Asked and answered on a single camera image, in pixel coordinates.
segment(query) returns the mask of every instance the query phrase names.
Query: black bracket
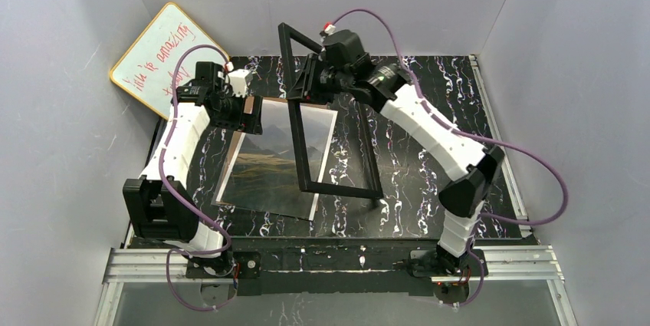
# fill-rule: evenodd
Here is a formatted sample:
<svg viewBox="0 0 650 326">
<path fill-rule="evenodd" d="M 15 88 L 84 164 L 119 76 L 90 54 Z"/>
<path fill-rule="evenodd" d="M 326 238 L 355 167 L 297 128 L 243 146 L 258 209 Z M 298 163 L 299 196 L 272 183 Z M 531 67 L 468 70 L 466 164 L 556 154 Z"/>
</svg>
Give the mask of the black bracket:
<svg viewBox="0 0 650 326">
<path fill-rule="evenodd" d="M 366 199 L 381 199 L 384 197 L 382 184 L 379 179 L 379 168 L 373 150 L 372 137 L 368 127 L 368 117 L 364 105 L 355 102 L 356 110 L 359 113 L 362 143 L 363 159 L 365 166 L 369 168 L 369 188 L 357 188 L 352 186 L 340 186 L 331 183 L 321 183 L 313 181 L 310 175 L 309 159 L 307 157 L 307 144 L 305 142 L 303 120 L 300 113 L 300 104 L 314 104 L 319 97 L 311 97 L 310 90 L 315 80 L 306 79 L 302 74 L 298 84 L 296 79 L 296 70 L 294 66 L 294 55 L 291 49 L 291 40 L 302 44 L 305 48 L 320 53 L 321 46 L 307 36 L 296 31 L 286 23 L 281 23 L 277 27 L 280 33 L 280 51 L 282 55 L 282 66 L 284 68 L 284 81 L 290 87 L 287 92 L 287 104 L 289 107 L 289 120 L 291 122 L 291 136 L 294 141 L 294 152 L 296 157 L 296 171 L 298 175 L 298 186 L 300 191 L 309 193 L 321 193 L 333 196 L 358 197 Z"/>
</svg>

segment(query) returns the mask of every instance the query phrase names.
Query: whiteboard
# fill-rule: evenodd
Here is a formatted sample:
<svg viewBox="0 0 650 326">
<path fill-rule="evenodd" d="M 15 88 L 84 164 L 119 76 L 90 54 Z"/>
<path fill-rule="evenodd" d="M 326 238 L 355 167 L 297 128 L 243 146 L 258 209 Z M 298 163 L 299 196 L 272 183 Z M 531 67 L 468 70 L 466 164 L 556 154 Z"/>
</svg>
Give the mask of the whiteboard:
<svg viewBox="0 0 650 326">
<path fill-rule="evenodd" d="M 174 68 L 185 51 L 197 44 L 221 49 L 178 5 L 168 2 L 110 70 L 110 80 L 167 119 Z M 183 61 L 176 86 L 194 78 L 197 61 L 224 64 L 217 51 L 198 49 Z"/>
</svg>

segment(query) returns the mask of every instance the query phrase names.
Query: black marble table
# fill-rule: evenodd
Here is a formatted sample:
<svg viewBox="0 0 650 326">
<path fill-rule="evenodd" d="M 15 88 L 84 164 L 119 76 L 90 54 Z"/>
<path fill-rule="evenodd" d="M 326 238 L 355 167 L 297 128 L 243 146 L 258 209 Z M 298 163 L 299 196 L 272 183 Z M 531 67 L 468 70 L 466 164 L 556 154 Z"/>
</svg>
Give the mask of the black marble table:
<svg viewBox="0 0 650 326">
<path fill-rule="evenodd" d="M 297 68 L 300 60 L 295 58 Z M 468 57 L 416 56 L 406 60 L 420 79 L 425 96 L 446 117 L 461 130 L 491 136 Z M 279 57 L 232 61 L 235 68 L 254 73 L 249 86 L 253 94 L 286 95 Z M 350 96 L 339 96 L 330 108 L 338 110 L 338 115 L 323 181 L 364 186 L 359 115 Z M 386 204 L 374 206 L 365 199 L 320 195 L 313 222 L 217 206 L 215 191 L 231 139 L 231 132 L 221 129 L 207 129 L 199 141 L 188 175 L 188 192 L 203 212 L 223 220 L 231 235 L 437 239 L 444 217 L 437 194 L 448 182 L 444 171 L 401 127 L 373 111 L 369 112 L 369 123 Z M 503 177 L 496 182 L 484 210 L 514 218 Z M 478 236 L 520 238 L 521 233 L 517 226 L 483 219 Z"/>
</svg>

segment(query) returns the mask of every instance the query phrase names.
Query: mountain landscape print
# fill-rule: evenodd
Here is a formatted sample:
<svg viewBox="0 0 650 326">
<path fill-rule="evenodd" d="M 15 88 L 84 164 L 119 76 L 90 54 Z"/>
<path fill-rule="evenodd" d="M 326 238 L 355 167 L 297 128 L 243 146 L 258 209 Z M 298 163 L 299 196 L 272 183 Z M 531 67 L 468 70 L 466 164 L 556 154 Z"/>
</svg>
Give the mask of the mountain landscape print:
<svg viewBox="0 0 650 326">
<path fill-rule="evenodd" d="M 336 111 L 302 106 L 307 157 L 313 180 L 322 180 Z M 264 99 L 262 135 L 245 134 L 220 203 L 312 219 L 317 195 L 298 188 L 294 145 L 285 102 Z"/>
</svg>

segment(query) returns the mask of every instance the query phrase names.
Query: purple cable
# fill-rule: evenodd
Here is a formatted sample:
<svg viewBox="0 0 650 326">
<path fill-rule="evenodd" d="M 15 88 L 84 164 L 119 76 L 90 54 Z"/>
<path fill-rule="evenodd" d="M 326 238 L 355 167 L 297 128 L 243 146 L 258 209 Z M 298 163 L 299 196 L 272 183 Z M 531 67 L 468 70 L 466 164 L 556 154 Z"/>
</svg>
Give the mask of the purple cable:
<svg viewBox="0 0 650 326">
<path fill-rule="evenodd" d="M 425 109 L 427 114 L 431 115 L 432 119 L 436 123 L 438 123 L 438 125 L 440 125 L 441 127 L 445 128 L 447 130 L 451 130 L 451 132 L 453 134 L 456 134 L 458 136 L 467 137 L 467 138 L 470 138 L 470 139 L 475 140 L 475 141 L 480 142 L 480 143 L 496 144 L 498 146 L 506 147 L 506 148 L 509 148 L 511 150 L 515 150 L 517 152 L 521 152 L 521 153 L 523 153 L 525 155 L 528 155 L 533 160 L 537 161 L 542 166 L 544 166 L 547 170 L 549 170 L 549 172 L 551 174 L 553 174 L 553 176 L 555 177 L 557 182 L 560 184 L 560 188 L 562 189 L 562 204 L 560 205 L 560 208 L 557 210 L 557 212 L 555 212 L 550 217 L 547 217 L 546 219 L 535 220 L 535 221 L 524 221 L 524 220 L 509 219 L 507 217 L 495 215 L 495 214 L 489 213 L 489 212 L 481 213 L 479 215 L 480 217 L 488 217 L 490 219 L 496 219 L 496 220 L 500 220 L 500 221 L 503 221 L 503 222 L 509 222 L 509 223 L 515 224 L 515 225 L 538 226 L 538 225 L 544 225 L 544 224 L 547 224 L 549 222 L 555 221 L 558 217 L 562 216 L 564 211 L 566 211 L 566 207 L 569 204 L 569 189 L 566 186 L 566 182 L 564 181 L 564 179 L 560 175 L 560 172 L 558 172 L 554 167 L 552 167 L 547 161 L 542 159 L 540 156 L 538 156 L 535 153 L 533 153 L 533 152 L 531 152 L 529 150 L 526 150 L 526 149 L 524 149 L 522 147 L 515 146 L 515 145 L 513 145 L 511 143 L 508 143 L 508 142 L 503 142 L 503 141 L 500 141 L 500 140 L 494 140 L 492 138 L 476 136 L 476 135 L 474 135 L 472 133 L 466 133 L 466 132 L 463 132 L 461 130 L 454 129 L 453 126 L 451 126 L 451 125 L 447 125 L 437 115 L 432 113 L 432 110 L 429 107 L 429 102 L 425 99 L 424 95 L 422 94 L 422 89 L 420 88 L 420 83 L 419 83 L 418 78 L 411 71 L 411 69 L 409 69 L 404 64 L 404 61 L 402 60 L 402 52 L 399 50 L 399 46 L 397 45 L 397 41 L 395 40 L 395 36 L 392 34 L 392 31 L 390 30 L 390 27 L 388 26 L 388 24 L 386 24 L 386 22 L 381 17 L 379 17 L 379 15 L 377 15 L 372 10 L 369 10 L 369 9 L 366 9 L 366 8 L 355 8 L 355 9 L 349 10 L 348 12 L 345 12 L 342 15 L 340 15 L 338 18 L 336 18 L 332 22 L 332 25 L 335 25 L 343 17 L 347 16 L 348 14 L 354 13 L 354 12 L 364 12 L 364 13 L 370 14 L 371 16 L 375 17 L 379 22 L 381 22 L 381 24 L 384 26 L 384 28 L 388 32 L 388 35 L 390 37 L 390 41 L 392 41 L 392 46 L 395 48 L 395 53 L 397 53 L 397 58 L 399 59 L 399 66 L 402 69 L 404 69 L 404 71 L 409 73 L 409 76 L 413 80 L 413 84 L 415 85 L 415 92 L 417 93 L 418 97 L 422 101 L 422 102 L 420 102 L 420 104 Z M 485 273 L 483 271 L 483 266 L 482 266 L 481 261 L 478 258 L 478 256 L 476 256 L 471 250 L 468 250 L 468 254 L 473 259 L 475 259 L 477 262 L 479 262 L 479 268 L 481 269 L 481 278 L 479 279 L 478 287 L 476 288 L 476 291 L 474 292 L 474 294 L 472 294 L 471 297 L 468 298 L 467 301 L 464 301 L 464 302 L 460 303 L 460 305 L 468 305 L 470 302 L 472 302 L 473 300 L 476 299 L 476 297 L 478 296 L 478 293 L 481 291 L 481 288 L 483 288 L 483 280 L 484 280 L 484 277 L 485 277 Z"/>
<path fill-rule="evenodd" d="M 185 54 L 183 54 L 181 56 L 181 58 L 179 59 L 178 63 L 176 63 L 176 68 L 174 68 L 174 74 L 172 76 L 172 82 L 174 82 L 176 80 L 176 78 L 178 77 L 179 69 L 181 68 L 181 64 L 182 64 L 183 60 L 185 60 L 185 58 L 187 58 L 187 56 L 190 53 L 192 53 L 193 51 L 198 50 L 200 48 L 211 48 L 212 50 L 217 51 L 224 58 L 224 62 L 226 62 L 226 63 L 228 62 L 228 57 L 225 56 L 223 51 L 221 51 L 216 46 L 212 46 L 210 44 L 196 45 L 193 48 L 190 48 L 189 50 L 185 51 Z M 176 129 L 176 119 L 178 118 L 178 115 L 179 115 L 179 99 L 178 99 L 178 95 L 176 94 L 176 87 L 172 87 L 172 90 L 173 90 L 173 92 L 172 92 L 172 105 L 174 106 L 174 114 L 173 114 L 173 118 L 172 118 L 171 129 L 169 130 L 169 134 L 167 135 L 167 138 L 163 142 L 162 150 L 160 151 L 160 158 L 158 159 L 158 172 L 160 174 L 160 180 L 162 180 L 162 184 L 165 185 L 167 190 L 172 194 L 172 196 L 174 196 L 174 198 L 176 198 L 185 207 L 187 207 L 187 209 L 192 211 L 200 219 L 202 219 L 204 222 L 206 222 L 208 225 L 210 225 L 213 229 L 216 229 L 221 235 L 223 235 L 225 243 L 221 248 L 213 249 L 211 251 L 187 252 L 185 250 L 178 249 L 178 248 L 170 249 L 169 252 L 167 252 L 167 260 L 166 260 L 166 263 L 165 263 L 165 273 L 166 273 L 166 277 L 167 277 L 167 285 L 169 286 L 169 290 L 171 290 L 172 295 L 174 296 L 174 298 L 176 298 L 176 300 L 179 301 L 180 304 L 186 306 L 187 308 L 192 309 L 193 311 L 203 311 L 203 312 L 214 311 L 215 309 L 219 309 L 219 308 L 223 307 L 224 305 L 226 305 L 227 303 L 229 303 L 232 300 L 232 298 L 228 299 L 225 303 L 222 303 L 222 304 L 216 305 L 216 306 L 212 306 L 212 307 L 209 307 L 209 308 L 196 307 L 196 306 L 191 305 L 191 304 L 187 303 L 186 301 L 184 301 L 180 297 L 180 295 L 178 295 L 178 293 L 176 293 L 176 290 L 174 289 L 174 285 L 172 284 L 171 276 L 169 275 L 169 260 L 172 257 L 172 252 L 178 252 L 178 253 L 181 253 L 181 254 L 184 254 L 184 255 L 214 255 L 215 253 L 221 253 L 221 252 L 225 251 L 232 244 L 232 237 L 228 234 L 228 232 L 226 232 L 222 228 L 222 226 L 219 225 L 218 222 L 216 222 L 213 219 L 210 219 L 206 214 L 201 212 L 201 210 L 197 209 L 193 204 L 188 202 L 188 200 L 185 199 L 185 197 L 181 196 L 180 193 L 178 193 L 178 191 L 176 191 L 176 189 L 174 189 L 174 187 L 169 183 L 169 181 L 166 178 L 166 175 L 165 175 L 165 172 L 164 172 L 164 169 L 163 169 L 163 162 L 165 161 L 165 153 L 167 152 L 167 146 L 169 145 L 169 141 L 172 140 L 172 135 L 174 134 L 174 130 Z"/>
</svg>

